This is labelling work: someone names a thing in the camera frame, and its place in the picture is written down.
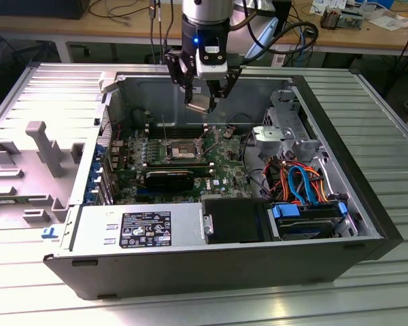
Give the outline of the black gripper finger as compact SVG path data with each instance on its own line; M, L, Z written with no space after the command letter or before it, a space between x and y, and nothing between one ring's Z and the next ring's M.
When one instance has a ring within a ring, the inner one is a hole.
M211 113L216 108L217 103L221 98L228 97L235 83L239 79L241 72L242 72L241 67L237 69L229 69L228 72L224 76L226 80L226 84L224 85L224 87L220 85L219 80L208 80L207 81L207 86L209 88L209 93L210 93L209 108L207 110L208 113Z
M195 76L195 58L185 51L169 50L164 54L171 81L184 91L184 103L192 100L193 80Z

